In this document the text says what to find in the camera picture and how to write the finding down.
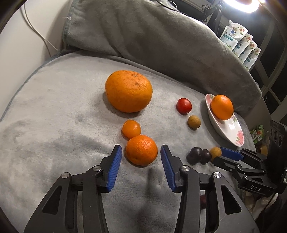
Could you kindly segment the white floral oval plate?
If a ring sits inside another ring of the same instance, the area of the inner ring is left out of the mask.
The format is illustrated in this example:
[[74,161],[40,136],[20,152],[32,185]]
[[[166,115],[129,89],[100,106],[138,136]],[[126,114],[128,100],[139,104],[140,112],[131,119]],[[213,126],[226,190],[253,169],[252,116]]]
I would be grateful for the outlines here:
[[212,112],[211,102],[215,96],[212,94],[205,95],[205,102],[208,110],[209,120],[215,131],[224,139],[234,144],[237,147],[242,147],[244,144],[244,134],[237,117],[232,114],[228,120],[218,119]]

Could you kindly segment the dark purple plum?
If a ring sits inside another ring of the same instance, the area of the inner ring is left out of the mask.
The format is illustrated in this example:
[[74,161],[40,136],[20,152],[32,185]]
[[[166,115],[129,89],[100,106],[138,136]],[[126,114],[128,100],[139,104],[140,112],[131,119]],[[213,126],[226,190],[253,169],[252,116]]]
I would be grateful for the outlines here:
[[203,149],[202,150],[202,156],[201,156],[201,159],[200,159],[200,163],[202,165],[205,165],[207,164],[208,162],[210,162],[212,159],[212,155],[210,154],[209,150],[207,149]]
[[203,150],[199,147],[193,147],[190,152],[187,154],[187,162],[191,165],[195,165],[200,162],[203,156]]

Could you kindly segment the brown longan fruit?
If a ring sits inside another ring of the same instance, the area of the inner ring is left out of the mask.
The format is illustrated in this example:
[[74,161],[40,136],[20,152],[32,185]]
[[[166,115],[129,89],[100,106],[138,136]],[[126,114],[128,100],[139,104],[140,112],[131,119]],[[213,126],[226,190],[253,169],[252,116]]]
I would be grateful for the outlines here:
[[191,129],[196,130],[201,126],[201,120],[198,116],[190,116],[188,118],[187,124]]
[[216,157],[219,157],[222,155],[222,150],[219,147],[213,147],[209,150],[212,158],[211,160],[214,160]]

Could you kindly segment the grey blanket covered cushion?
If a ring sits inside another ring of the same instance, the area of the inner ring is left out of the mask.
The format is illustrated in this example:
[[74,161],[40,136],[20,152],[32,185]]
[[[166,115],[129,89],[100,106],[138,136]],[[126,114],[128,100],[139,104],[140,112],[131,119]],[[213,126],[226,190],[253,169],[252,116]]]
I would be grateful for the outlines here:
[[204,94],[226,95],[241,116],[262,98],[251,74],[215,33],[168,1],[73,1],[63,40],[136,62]]

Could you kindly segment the floral refill pouch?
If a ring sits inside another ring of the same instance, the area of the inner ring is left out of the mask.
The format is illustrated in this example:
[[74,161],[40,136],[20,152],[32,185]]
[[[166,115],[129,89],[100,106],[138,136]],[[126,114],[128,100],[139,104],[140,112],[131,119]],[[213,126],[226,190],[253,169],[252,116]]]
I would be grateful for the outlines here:
[[236,47],[232,50],[232,52],[239,57],[240,54],[246,49],[247,46],[249,46],[250,42],[252,41],[253,36],[250,34],[245,34],[244,37],[239,40]]
[[220,40],[232,51],[247,32],[246,27],[229,20],[229,25],[225,27]]
[[247,58],[243,62],[243,65],[247,71],[251,70],[251,67],[255,64],[260,52],[261,52],[261,49],[257,47],[253,49],[251,53],[247,56]]
[[242,51],[242,53],[239,55],[239,60],[244,63],[244,61],[247,59],[247,57],[249,56],[249,54],[257,48],[257,44],[251,40],[249,45],[246,47],[246,49],[244,49],[244,51]]

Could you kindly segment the red tomato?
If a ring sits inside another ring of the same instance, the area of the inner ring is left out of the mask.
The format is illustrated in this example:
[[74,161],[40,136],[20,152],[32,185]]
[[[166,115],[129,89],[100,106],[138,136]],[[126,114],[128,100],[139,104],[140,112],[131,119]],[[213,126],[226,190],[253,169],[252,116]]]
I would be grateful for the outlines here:
[[192,104],[189,99],[187,98],[180,98],[176,104],[177,111],[182,114],[186,115],[192,110]]

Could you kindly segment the smooth orange on plate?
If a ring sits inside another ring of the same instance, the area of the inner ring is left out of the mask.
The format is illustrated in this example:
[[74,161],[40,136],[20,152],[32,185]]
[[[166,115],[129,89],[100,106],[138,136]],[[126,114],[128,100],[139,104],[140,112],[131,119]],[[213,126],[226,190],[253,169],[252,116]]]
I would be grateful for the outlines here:
[[211,101],[211,110],[220,120],[228,120],[234,113],[231,100],[224,95],[216,95]]

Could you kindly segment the tiny orange kumquat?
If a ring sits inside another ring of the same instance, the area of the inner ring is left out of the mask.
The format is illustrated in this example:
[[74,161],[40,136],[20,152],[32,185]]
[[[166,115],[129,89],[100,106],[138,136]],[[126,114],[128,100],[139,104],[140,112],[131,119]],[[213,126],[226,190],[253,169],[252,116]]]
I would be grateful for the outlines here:
[[141,126],[134,120],[127,120],[122,126],[122,133],[126,138],[132,139],[141,134]]

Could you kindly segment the green snack package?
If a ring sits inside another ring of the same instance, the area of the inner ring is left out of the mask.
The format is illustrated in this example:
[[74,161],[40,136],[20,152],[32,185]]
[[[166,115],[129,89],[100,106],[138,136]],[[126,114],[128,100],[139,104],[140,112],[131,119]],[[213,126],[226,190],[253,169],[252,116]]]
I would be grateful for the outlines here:
[[250,130],[250,134],[254,144],[261,142],[264,137],[264,125],[257,125],[255,128]]

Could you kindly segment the black tripod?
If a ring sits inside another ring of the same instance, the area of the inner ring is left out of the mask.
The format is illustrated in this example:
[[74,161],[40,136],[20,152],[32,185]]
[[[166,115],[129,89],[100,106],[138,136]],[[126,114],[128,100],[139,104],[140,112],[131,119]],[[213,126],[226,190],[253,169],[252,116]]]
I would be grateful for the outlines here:
[[214,7],[209,5],[202,5],[201,22],[207,22],[207,26],[219,37],[219,26],[222,17],[224,2],[219,1]]

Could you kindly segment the large speckled orange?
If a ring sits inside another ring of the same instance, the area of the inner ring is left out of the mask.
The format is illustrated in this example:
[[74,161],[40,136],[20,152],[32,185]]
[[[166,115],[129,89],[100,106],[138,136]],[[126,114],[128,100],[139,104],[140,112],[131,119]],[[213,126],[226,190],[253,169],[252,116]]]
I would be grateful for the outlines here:
[[142,74],[131,70],[118,70],[105,82],[107,100],[124,113],[139,112],[150,103],[153,88]]

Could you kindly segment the small orange tangerine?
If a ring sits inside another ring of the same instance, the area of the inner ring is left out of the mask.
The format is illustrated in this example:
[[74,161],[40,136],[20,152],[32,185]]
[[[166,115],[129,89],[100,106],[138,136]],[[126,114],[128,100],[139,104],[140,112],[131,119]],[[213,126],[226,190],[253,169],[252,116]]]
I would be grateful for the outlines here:
[[155,141],[146,135],[138,135],[127,142],[126,158],[137,166],[148,166],[156,160],[157,155]]

